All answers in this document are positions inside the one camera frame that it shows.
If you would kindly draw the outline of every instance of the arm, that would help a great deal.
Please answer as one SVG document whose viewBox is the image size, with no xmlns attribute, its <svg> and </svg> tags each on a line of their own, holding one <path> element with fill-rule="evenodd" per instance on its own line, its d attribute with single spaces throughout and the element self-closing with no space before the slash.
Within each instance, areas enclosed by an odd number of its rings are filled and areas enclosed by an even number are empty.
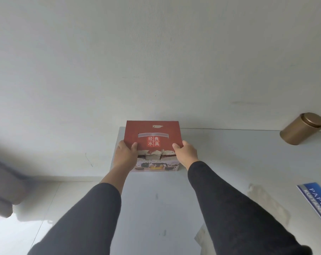
<svg viewBox="0 0 321 255">
<path fill-rule="evenodd" d="M 120 213 L 120 195 L 136 162 L 137 143 L 129 150 L 121 141 L 112 170 L 32 247 L 28 255 L 109 255 Z"/>
<path fill-rule="evenodd" d="M 218 255 L 310 255 L 266 210 L 232 187 L 197 158 L 194 147 L 174 145 L 188 169 L 211 239 Z"/>
</svg>

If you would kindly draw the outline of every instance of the blue receipt book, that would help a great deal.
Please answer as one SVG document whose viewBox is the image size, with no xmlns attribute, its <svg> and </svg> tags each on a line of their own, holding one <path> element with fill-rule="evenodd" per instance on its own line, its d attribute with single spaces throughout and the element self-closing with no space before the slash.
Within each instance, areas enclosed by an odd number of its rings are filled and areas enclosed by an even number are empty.
<svg viewBox="0 0 321 255">
<path fill-rule="evenodd" d="M 321 218 L 321 186 L 317 183 L 306 183 L 297 187 Z"/>
</svg>

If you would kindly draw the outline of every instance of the person's right arm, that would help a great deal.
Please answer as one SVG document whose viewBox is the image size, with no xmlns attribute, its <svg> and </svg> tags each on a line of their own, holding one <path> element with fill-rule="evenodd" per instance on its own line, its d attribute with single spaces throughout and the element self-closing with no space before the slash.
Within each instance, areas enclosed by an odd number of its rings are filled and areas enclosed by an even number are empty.
<svg viewBox="0 0 321 255">
<path fill-rule="evenodd" d="M 232 187 L 198 160 L 195 148 L 183 141 L 173 145 L 188 169 L 197 199 L 218 255 L 310 255 L 266 210 Z"/>
</svg>

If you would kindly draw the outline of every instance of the person's left arm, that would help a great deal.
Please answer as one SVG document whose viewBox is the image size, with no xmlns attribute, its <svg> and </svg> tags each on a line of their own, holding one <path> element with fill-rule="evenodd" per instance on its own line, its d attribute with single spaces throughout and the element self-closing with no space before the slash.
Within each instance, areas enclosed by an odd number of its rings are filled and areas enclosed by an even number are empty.
<svg viewBox="0 0 321 255">
<path fill-rule="evenodd" d="M 28 255 L 109 255 L 120 213 L 120 195 L 136 162 L 137 143 L 130 150 L 124 141 L 119 142 L 112 170 L 32 247 Z"/>
</svg>

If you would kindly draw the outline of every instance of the wall scratch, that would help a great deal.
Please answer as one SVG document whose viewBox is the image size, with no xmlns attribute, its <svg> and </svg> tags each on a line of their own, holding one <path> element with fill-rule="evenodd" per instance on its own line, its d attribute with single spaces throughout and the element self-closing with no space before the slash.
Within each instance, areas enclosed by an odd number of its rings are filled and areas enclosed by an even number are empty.
<svg viewBox="0 0 321 255">
<path fill-rule="evenodd" d="M 93 167 L 93 165 L 92 165 L 91 161 L 87 158 L 87 153 L 85 153 L 85 157 L 86 157 L 87 161 L 89 161 L 89 163 L 90 163 L 91 167 Z"/>
</svg>

